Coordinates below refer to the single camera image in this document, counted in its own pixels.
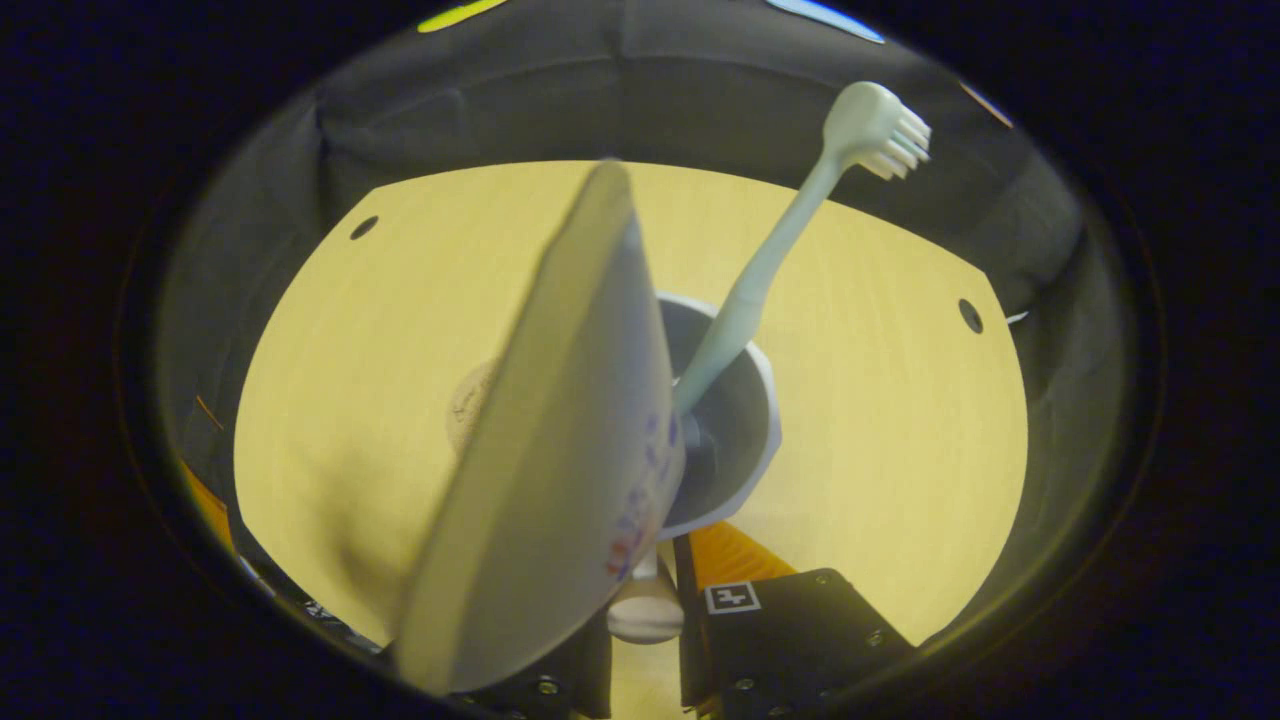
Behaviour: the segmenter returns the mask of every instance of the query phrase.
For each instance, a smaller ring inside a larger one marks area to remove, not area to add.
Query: black fabric
[[[873,45],[731,0],[512,0],[445,31],[408,29],[296,96],[228,159],[177,238],[157,352],[170,437],[227,502],[237,548],[270,565],[234,501],[250,359],[294,274],[365,193],[466,167],[605,155],[795,187],[832,100],[858,79],[927,118],[933,160],[910,182],[850,172],[833,199],[980,268],[1006,313],[1032,311],[1015,325],[1030,407],[1024,507],[988,587],[1012,582],[1036,561],[1030,546],[1078,516],[1123,421],[1130,357],[1121,272],[1098,260],[1107,238],[1084,228],[1028,136],[945,68],[892,38]],[[221,429],[202,425],[197,395]]]

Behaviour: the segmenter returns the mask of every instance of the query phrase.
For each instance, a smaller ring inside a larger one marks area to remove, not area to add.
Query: wooden surface
[[[374,191],[307,260],[259,343],[237,418],[244,523],[375,642],[390,639],[452,470],[451,398],[502,351],[589,167],[498,165]],[[716,304],[792,196],[718,173],[628,169],[654,283]],[[840,570],[913,643],[945,626],[987,577],[1021,493],[1025,404],[1004,318],[975,268],[826,204],[756,337],[783,441],[733,524],[796,569]],[[678,676],[675,644],[655,647],[620,656],[616,688],[632,656],[646,678],[659,666]],[[652,660],[663,652],[669,664]]]

